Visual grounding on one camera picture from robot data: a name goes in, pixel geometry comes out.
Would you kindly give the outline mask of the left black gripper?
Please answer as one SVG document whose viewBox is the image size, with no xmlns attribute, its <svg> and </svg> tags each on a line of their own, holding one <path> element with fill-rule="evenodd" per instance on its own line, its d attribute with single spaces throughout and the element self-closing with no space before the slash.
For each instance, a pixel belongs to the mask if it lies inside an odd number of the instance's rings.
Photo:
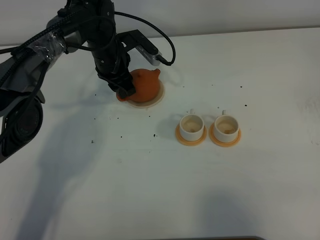
<svg viewBox="0 0 320 240">
<path fill-rule="evenodd" d="M 121 99 L 136 93 L 133 77 L 128 70 L 123 47 L 116 33 L 115 8 L 110 0 L 88 0 L 86 8 L 93 17 L 86 27 L 88 47 L 101 79 Z"/>
</svg>

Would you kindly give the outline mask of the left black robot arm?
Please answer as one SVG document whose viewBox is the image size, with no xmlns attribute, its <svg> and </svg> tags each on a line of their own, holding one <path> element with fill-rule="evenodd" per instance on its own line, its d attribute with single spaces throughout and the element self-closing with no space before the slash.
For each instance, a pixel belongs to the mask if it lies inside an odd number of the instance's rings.
<svg viewBox="0 0 320 240">
<path fill-rule="evenodd" d="M 69 0 L 45 30 L 10 51 L 0 65 L 0 159 L 28 144 L 43 123 L 41 92 L 47 71 L 62 54 L 91 52 L 99 78 L 121 98 L 135 93 L 130 58 L 116 33 L 110 0 Z"/>
</svg>

